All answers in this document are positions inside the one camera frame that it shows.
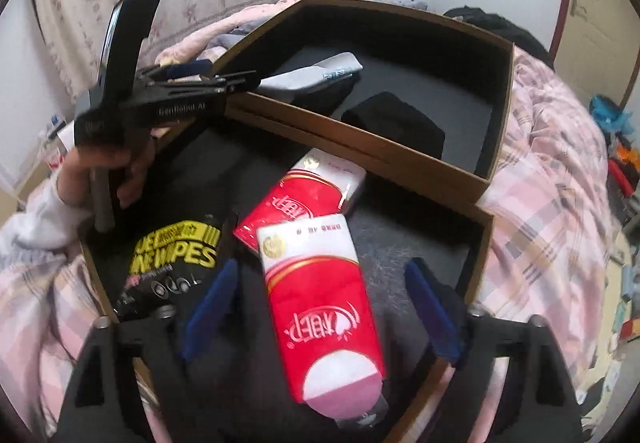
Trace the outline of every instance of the door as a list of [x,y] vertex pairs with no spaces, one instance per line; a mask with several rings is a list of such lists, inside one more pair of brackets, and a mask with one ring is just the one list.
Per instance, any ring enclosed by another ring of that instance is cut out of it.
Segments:
[[0,189],[0,227],[9,219],[18,207],[18,200]]
[[640,51],[640,17],[629,0],[570,0],[556,72],[585,105],[596,94],[619,104]]

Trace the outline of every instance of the printed logo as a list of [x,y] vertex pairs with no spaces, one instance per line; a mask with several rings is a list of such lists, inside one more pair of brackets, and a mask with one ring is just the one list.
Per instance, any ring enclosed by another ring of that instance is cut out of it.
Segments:
[[290,198],[288,194],[281,198],[274,197],[271,204],[285,214],[291,221],[312,218],[314,216],[309,208],[300,201]]
[[320,165],[320,162],[314,156],[307,156],[305,161],[302,162],[302,165],[304,165],[307,170],[315,170],[318,168],[318,165]]
[[351,70],[341,68],[341,69],[336,69],[334,71],[329,71],[329,73],[325,73],[323,76],[325,80],[334,80],[350,73],[351,73]]
[[282,257],[284,255],[284,241],[280,239],[277,235],[272,235],[267,237],[262,242],[262,253],[264,253],[267,257],[271,259],[277,259],[278,257]]
[[129,275],[149,275],[172,269],[172,264],[181,258],[187,264],[198,264],[205,268],[216,266],[216,247],[221,231],[216,227],[185,220],[167,225],[145,235],[136,243]]
[[175,104],[165,108],[158,109],[158,116],[166,118],[167,116],[181,115],[184,113],[193,113],[194,111],[203,111],[206,107],[204,102],[192,104]]
[[287,347],[293,349],[294,344],[299,342],[306,343],[332,336],[347,341],[352,335],[352,330],[360,323],[358,311],[350,302],[347,304],[351,311],[338,306],[320,306],[308,309],[300,315],[294,313],[291,324],[284,330],[284,334],[293,342],[287,343]]

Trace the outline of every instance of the red and white packaging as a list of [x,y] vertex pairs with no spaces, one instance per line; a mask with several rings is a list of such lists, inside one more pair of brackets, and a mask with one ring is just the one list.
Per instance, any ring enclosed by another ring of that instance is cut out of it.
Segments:
[[234,235],[258,252],[255,232],[267,225],[345,213],[366,171],[337,156],[311,149],[234,230]]
[[338,420],[369,412],[385,366],[344,216],[262,227],[257,237],[293,398]]

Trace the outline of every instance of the plaid bedsheet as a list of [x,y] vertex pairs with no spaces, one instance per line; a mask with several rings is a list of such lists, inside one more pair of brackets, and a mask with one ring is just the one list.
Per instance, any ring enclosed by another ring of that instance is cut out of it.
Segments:
[[[495,215],[495,231],[478,300],[498,317],[544,315],[574,383],[593,356],[614,233],[606,176],[604,139],[586,110],[542,62],[516,49],[504,144],[480,202]],[[55,431],[74,362],[97,317],[83,258],[66,261],[34,251],[1,261],[0,383],[42,440]],[[496,366],[475,441],[488,433],[505,369]],[[415,440],[438,397],[405,439]],[[145,408],[156,440],[168,441],[151,404]]]
[[[500,159],[479,205],[495,216],[478,302],[494,316],[546,317],[574,385],[582,382],[600,329],[607,250],[619,226],[609,209],[604,137],[571,89],[515,48],[511,109]],[[506,376],[494,376],[470,441],[485,441]],[[405,435],[415,441],[453,370]]]

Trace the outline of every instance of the screw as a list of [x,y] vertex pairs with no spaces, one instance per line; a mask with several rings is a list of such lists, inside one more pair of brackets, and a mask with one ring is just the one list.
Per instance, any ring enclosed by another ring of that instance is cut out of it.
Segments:
[[94,321],[94,327],[96,329],[105,329],[111,325],[111,319],[109,317],[98,317]]
[[171,318],[175,315],[175,306],[168,304],[166,306],[162,306],[156,310],[154,313],[156,318],[164,319]]
[[529,317],[529,323],[535,327],[543,328],[546,326],[546,319],[542,315],[531,315],[531,317]]

